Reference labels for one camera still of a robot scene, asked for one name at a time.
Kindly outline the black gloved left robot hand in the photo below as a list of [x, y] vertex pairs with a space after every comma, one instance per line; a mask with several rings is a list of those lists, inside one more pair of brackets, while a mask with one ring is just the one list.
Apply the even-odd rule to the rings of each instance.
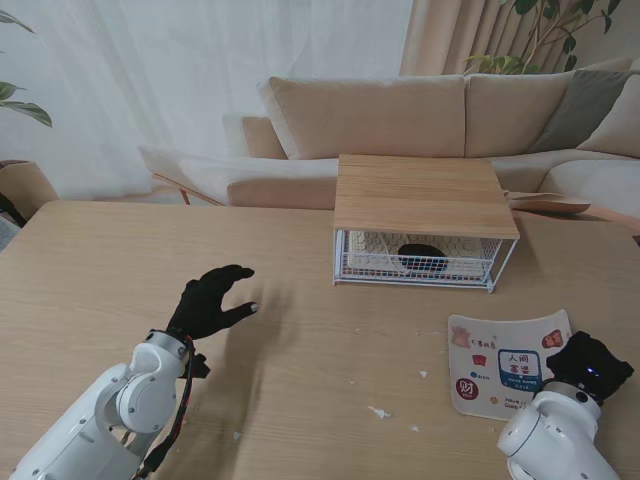
[[259, 307], [248, 302], [224, 311], [222, 302], [234, 284], [251, 278], [254, 271], [240, 265], [227, 265], [190, 280], [181, 295], [166, 331], [192, 340], [207, 338], [255, 314]]

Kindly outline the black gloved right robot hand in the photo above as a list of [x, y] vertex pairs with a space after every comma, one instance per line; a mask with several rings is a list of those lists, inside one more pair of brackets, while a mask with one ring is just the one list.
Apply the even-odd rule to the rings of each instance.
[[564, 348], [546, 360], [550, 381], [561, 382], [583, 391], [599, 406], [612, 396], [633, 373], [633, 367], [617, 359], [599, 340], [578, 331]]

